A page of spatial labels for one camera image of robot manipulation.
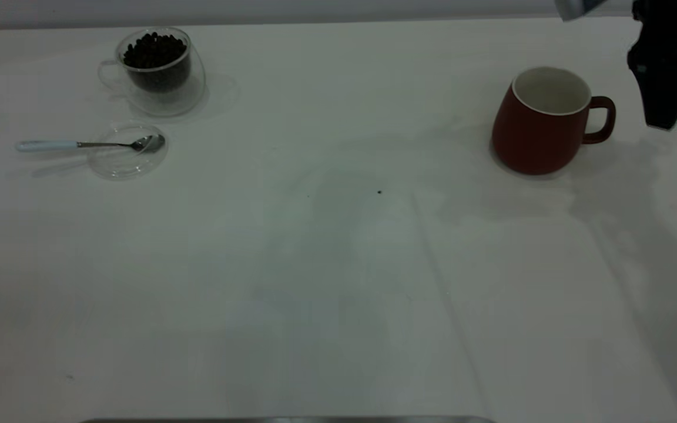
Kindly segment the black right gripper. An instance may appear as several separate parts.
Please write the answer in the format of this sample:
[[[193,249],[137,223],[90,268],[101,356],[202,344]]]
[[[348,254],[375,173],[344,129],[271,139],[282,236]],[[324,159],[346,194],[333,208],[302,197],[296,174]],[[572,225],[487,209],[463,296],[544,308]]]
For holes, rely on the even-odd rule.
[[[641,93],[648,126],[671,130],[677,123],[677,1],[634,1],[641,22],[628,65]]]

